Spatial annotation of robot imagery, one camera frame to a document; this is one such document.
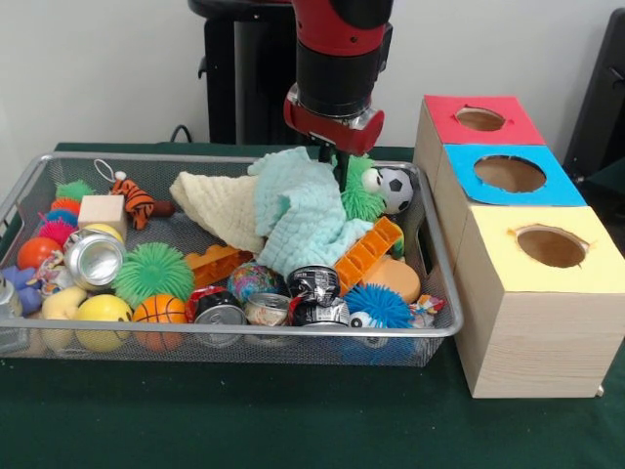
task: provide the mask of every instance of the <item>red ball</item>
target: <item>red ball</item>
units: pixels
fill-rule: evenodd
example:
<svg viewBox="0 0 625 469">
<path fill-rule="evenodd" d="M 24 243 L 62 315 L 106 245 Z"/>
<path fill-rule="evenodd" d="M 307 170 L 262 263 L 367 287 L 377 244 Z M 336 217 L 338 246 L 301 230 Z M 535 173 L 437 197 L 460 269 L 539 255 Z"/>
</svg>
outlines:
<svg viewBox="0 0 625 469">
<path fill-rule="evenodd" d="M 23 244 L 18 253 L 18 267 L 21 271 L 32 267 L 39 269 L 52 251 L 63 251 L 61 245 L 46 237 L 34 237 Z"/>
</svg>

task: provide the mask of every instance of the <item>white wall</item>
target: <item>white wall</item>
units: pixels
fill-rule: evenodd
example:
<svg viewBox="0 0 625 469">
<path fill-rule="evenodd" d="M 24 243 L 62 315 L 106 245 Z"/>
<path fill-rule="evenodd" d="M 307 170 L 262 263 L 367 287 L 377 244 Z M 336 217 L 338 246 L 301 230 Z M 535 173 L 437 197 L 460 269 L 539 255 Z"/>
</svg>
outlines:
<svg viewBox="0 0 625 469">
<path fill-rule="evenodd" d="M 618 0 L 396 0 L 375 102 L 413 146 L 426 94 L 514 94 L 559 157 Z M 0 196 L 60 141 L 207 138 L 203 19 L 187 0 L 0 1 Z"/>
<path fill-rule="evenodd" d="M 424 94 L 521 99 L 557 157 L 568 142 L 619 0 L 396 0 L 380 144 L 413 146 Z"/>
<path fill-rule="evenodd" d="M 57 142 L 207 140 L 203 24 L 186 0 L 0 1 L 0 195 Z"/>
</svg>

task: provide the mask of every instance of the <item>orange plastic piece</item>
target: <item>orange plastic piece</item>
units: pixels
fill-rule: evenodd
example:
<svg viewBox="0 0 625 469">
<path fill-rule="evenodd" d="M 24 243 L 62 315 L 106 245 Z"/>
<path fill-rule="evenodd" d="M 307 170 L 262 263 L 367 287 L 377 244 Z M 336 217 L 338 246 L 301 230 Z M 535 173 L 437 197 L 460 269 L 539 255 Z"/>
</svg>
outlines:
<svg viewBox="0 0 625 469">
<path fill-rule="evenodd" d="M 341 282 L 341 296 L 347 294 L 382 256 L 401 239 L 401 228 L 382 217 L 345 256 L 334 265 Z"/>
<path fill-rule="evenodd" d="M 188 266 L 195 274 L 195 288 L 223 280 L 234 269 L 251 259 L 251 252 L 218 245 L 209 246 L 204 254 L 191 252 L 185 256 Z"/>
</svg>

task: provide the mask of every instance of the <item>wire mesh basket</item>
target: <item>wire mesh basket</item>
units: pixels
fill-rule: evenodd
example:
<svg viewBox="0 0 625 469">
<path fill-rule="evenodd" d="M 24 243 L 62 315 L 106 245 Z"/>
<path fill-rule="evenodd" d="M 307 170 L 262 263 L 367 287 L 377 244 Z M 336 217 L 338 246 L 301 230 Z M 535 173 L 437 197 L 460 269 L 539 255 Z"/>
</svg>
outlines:
<svg viewBox="0 0 625 469">
<path fill-rule="evenodd" d="M 155 199 L 162 200 L 171 199 L 169 187 L 181 171 L 237 177 L 246 174 L 254 161 L 244 157 L 79 152 L 57 152 L 37 158 L 0 207 L 3 268 L 15 264 L 21 245 L 40 227 L 39 213 L 50 209 L 56 184 L 83 179 L 97 193 L 107 193 L 108 182 L 94 169 L 97 158 L 105 159 L 115 170 L 126 172 Z M 444 337 L 455 334 L 462 326 L 460 303 L 425 176 L 410 164 L 380 162 L 377 165 L 402 168 L 411 175 L 414 197 L 409 208 L 399 215 L 398 223 L 405 233 L 406 262 L 419 275 L 422 292 L 446 301 L 432 328 L 267 327 L 15 318 L 0 320 L 0 357 L 425 366 Z M 185 254 L 203 252 L 216 243 L 223 245 L 181 211 L 170 219 L 150 220 L 143 231 L 129 230 L 126 244 L 132 249 L 151 241 L 168 243 Z M 67 336 L 69 345 L 60 348 L 46 345 L 51 343 L 46 339 L 55 334 Z M 77 334 L 88 336 L 90 349 L 81 345 Z M 150 335 L 164 344 L 161 350 L 142 345 Z M 94 352 L 110 348 L 111 341 L 119 341 L 118 348 Z"/>
</svg>

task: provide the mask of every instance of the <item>yellow box lid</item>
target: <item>yellow box lid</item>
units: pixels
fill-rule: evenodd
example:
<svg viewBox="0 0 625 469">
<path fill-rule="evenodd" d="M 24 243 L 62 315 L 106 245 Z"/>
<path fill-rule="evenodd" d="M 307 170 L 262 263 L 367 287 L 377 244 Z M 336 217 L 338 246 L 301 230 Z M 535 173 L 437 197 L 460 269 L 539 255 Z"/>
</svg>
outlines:
<svg viewBox="0 0 625 469">
<path fill-rule="evenodd" d="M 625 293 L 625 260 L 592 208 L 471 211 L 506 291 Z"/>
</svg>

